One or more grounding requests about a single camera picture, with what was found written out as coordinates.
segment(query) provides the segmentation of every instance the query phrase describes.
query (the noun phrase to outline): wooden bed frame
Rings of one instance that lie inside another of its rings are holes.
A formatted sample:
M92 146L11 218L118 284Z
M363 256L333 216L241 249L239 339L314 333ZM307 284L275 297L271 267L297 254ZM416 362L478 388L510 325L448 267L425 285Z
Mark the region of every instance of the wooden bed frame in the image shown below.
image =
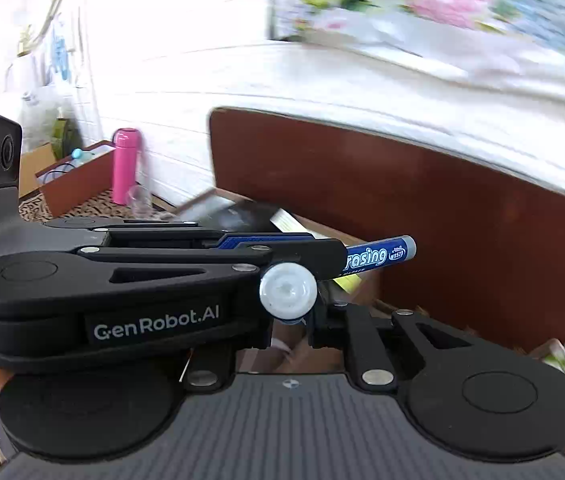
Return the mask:
M216 185L365 240L414 237L381 300L529 351L565 342L565 196L400 140L277 114L210 116Z

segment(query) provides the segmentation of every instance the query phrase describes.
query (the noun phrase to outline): white knob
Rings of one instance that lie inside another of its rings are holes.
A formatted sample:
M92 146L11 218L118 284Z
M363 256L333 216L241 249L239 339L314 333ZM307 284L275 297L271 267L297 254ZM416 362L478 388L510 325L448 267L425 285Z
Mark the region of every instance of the white knob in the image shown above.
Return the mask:
M272 266L260 280L260 302L278 319L300 319L314 306L317 295L316 278L299 264Z

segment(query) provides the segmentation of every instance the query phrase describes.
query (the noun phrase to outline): camera lens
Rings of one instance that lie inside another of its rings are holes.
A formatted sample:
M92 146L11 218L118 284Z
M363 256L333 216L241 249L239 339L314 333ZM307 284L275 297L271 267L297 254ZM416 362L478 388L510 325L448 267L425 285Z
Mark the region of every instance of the camera lens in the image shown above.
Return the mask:
M0 162L5 170L11 168L14 161L14 142L11 136L6 136L3 145L0 148Z

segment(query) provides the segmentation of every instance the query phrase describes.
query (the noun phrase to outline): patterned rug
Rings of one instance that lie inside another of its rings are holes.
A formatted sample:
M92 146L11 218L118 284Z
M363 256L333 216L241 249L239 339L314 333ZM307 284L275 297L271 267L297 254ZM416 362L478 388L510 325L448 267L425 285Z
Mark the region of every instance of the patterned rug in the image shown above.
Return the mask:
M29 222L46 222L53 216L47 208L44 196L38 194L23 200L18 206L20 216ZM109 189L90 198L78 207L73 208L62 216L107 216L114 218L132 218L131 209L112 201L112 191Z

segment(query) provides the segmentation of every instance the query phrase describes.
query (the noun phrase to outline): pink water bottle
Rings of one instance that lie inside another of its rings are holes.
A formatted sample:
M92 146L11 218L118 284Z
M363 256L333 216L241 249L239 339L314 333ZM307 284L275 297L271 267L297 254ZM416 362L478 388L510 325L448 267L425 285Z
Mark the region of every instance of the pink water bottle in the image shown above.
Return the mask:
M140 132L135 128L120 128L114 134L114 185L112 198L127 204L127 193L136 184L136 160L140 149Z

